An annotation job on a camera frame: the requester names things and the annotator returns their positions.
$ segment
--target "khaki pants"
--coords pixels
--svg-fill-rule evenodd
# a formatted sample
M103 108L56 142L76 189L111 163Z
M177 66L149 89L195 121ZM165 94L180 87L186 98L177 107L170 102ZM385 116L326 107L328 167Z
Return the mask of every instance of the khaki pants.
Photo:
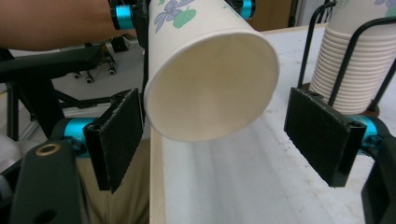
M78 159L92 224L149 223L149 152L143 140L114 194L99 190L91 159Z

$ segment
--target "forearm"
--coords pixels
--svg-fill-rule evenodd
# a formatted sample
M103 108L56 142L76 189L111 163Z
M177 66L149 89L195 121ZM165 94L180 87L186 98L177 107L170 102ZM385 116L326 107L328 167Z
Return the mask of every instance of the forearm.
M115 30L107 0L5 0L0 48L45 50L105 41Z

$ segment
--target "table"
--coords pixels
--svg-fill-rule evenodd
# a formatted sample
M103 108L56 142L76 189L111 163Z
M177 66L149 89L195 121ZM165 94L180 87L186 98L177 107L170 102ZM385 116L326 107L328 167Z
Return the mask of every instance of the table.
M314 32L304 82L312 79L324 26ZM345 188L321 180L283 131L307 27L263 32L279 56L280 77L264 113L238 133L181 143L151 133L150 222L364 223L361 189L374 161L358 156ZM395 134L391 82L379 106Z

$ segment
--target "caster wheel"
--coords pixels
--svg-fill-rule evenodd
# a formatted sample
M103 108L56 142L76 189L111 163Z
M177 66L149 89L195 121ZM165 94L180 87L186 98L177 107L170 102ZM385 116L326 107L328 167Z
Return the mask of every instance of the caster wheel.
M92 77L86 77L86 78L85 78L85 81L86 81L88 84L93 83L93 78L92 78Z
M80 72L76 72L73 74L74 78L80 78L81 77L81 73Z
M114 67L111 67L111 68L108 69L108 73L110 75L115 75L116 74L116 69Z

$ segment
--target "gray floor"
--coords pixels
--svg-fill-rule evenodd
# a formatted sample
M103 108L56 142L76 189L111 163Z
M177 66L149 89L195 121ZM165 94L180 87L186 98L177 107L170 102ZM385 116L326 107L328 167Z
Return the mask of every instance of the gray floor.
M111 45L108 45L116 61L117 74L111 76L107 69L108 64L104 63L97 68L91 70L94 82L86 83L86 73L82 72L81 78L74 78L73 74L65 77L53 79L55 89L62 91L77 99L91 99L98 97L108 97L120 91L126 91L133 88L142 88L143 80L143 50L136 42L132 42L128 51L114 53ZM20 57L33 52L13 51L14 56ZM6 109L7 109L7 94L0 94L0 133L6 133ZM99 117L109 104L98 105L89 109L66 108L64 113L67 117ZM149 125L145 125L144 138L149 138ZM44 142L45 135L40 130L36 122L30 121L30 115L26 109L20 104L20 139L34 140L37 142Z

